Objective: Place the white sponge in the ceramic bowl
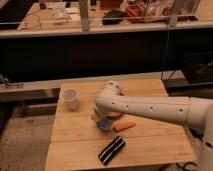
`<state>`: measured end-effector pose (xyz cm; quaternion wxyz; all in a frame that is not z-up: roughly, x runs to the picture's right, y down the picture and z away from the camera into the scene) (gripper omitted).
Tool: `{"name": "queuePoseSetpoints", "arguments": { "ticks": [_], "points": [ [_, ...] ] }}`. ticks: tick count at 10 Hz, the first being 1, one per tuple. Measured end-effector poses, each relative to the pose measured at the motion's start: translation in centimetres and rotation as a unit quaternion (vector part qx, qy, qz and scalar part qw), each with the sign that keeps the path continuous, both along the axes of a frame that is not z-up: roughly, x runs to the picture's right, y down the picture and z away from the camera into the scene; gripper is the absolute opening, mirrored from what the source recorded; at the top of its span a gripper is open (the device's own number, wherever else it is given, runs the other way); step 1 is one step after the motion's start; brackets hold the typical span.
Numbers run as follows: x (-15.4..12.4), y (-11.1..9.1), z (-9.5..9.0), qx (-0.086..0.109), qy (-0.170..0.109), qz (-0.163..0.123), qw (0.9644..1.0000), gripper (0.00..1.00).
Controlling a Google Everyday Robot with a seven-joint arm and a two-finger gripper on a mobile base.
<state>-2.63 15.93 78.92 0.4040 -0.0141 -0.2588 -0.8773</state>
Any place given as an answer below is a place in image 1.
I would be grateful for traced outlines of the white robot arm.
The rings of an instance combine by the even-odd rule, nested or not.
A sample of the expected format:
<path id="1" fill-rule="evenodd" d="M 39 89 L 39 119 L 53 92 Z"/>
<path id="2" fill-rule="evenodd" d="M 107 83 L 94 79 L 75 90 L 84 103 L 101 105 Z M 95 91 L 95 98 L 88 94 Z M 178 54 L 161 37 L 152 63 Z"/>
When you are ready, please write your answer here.
<path id="1" fill-rule="evenodd" d="M 96 110 L 101 114 L 113 111 L 203 131 L 197 171 L 213 171 L 213 99 L 122 96 L 121 92 L 117 81 L 108 81 L 96 96 Z"/>

